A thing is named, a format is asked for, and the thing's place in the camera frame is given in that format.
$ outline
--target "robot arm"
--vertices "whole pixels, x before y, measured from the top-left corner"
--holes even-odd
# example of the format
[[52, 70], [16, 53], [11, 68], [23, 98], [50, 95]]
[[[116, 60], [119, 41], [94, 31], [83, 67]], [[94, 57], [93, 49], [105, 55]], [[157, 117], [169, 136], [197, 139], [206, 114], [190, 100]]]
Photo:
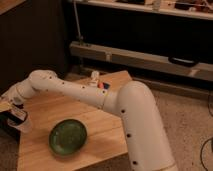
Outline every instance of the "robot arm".
[[2, 97], [21, 105], [38, 91], [61, 92], [120, 116], [133, 170], [178, 170], [155, 99], [146, 85], [131, 81], [118, 92], [111, 92], [61, 80], [52, 71], [37, 70]]

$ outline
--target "small object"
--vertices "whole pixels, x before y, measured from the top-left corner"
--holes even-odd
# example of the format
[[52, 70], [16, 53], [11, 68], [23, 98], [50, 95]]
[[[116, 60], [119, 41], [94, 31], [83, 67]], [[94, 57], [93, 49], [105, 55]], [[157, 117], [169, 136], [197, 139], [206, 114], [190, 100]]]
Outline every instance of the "small object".
[[25, 114], [26, 114], [26, 117], [24, 121], [22, 121], [21, 119], [18, 120], [18, 118], [16, 118], [16, 120], [12, 120], [11, 118], [8, 118], [7, 124], [10, 127], [13, 127], [23, 133], [30, 132], [33, 129], [33, 124], [27, 112]]
[[91, 81], [89, 85], [92, 87], [98, 87], [100, 73], [98, 71], [93, 71], [91, 74]]
[[67, 156], [78, 151], [87, 139], [85, 126], [78, 120], [58, 123], [49, 135], [49, 146], [55, 154]]
[[99, 82], [99, 83], [98, 83], [98, 88], [108, 90], [109, 87], [110, 87], [110, 84], [108, 84], [108, 83], [105, 83], [105, 82]]
[[12, 108], [12, 105], [6, 100], [0, 100], [0, 112], [8, 111]]

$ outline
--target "black wall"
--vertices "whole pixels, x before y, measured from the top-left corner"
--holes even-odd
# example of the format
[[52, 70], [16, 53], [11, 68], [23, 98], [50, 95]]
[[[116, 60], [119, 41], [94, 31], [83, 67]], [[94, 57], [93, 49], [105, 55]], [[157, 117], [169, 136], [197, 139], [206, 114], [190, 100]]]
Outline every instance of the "black wall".
[[68, 70], [61, 0], [27, 0], [0, 15], [0, 94], [34, 69]]

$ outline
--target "wooden table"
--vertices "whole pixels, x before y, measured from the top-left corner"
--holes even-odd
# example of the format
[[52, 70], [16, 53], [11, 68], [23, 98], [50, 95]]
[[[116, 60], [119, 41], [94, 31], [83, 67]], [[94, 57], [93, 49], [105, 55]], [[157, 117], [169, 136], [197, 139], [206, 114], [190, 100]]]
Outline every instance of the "wooden table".
[[26, 0], [0, 0], [0, 15], [16, 7]]
[[[101, 81], [118, 90], [131, 78], [126, 71], [101, 76]], [[79, 83], [87, 84], [88, 79]], [[119, 117], [57, 93], [40, 93], [25, 105], [34, 123], [33, 131], [21, 134], [18, 170], [77, 170], [127, 153]], [[48, 137], [60, 121], [73, 118], [83, 122], [88, 139], [83, 148], [69, 157], [55, 156], [49, 149]]]

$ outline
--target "floor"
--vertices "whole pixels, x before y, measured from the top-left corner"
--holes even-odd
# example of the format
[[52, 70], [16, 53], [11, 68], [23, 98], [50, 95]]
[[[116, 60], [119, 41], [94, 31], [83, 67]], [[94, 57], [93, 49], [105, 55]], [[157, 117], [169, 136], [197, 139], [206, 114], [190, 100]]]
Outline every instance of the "floor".
[[[68, 77], [73, 80], [82, 78], [82, 76], [76, 74], [69, 74]], [[206, 139], [213, 136], [213, 117], [209, 114], [207, 99], [200, 100], [157, 90], [152, 91], [179, 170], [204, 170], [200, 164], [201, 145]], [[0, 154], [0, 170], [16, 170], [18, 143], [2, 130], [0, 130]], [[203, 161], [209, 171], [213, 170], [213, 153], [210, 143], [207, 143], [203, 150]], [[124, 154], [81, 169], [81, 171], [100, 170], [130, 171], [128, 155]]]

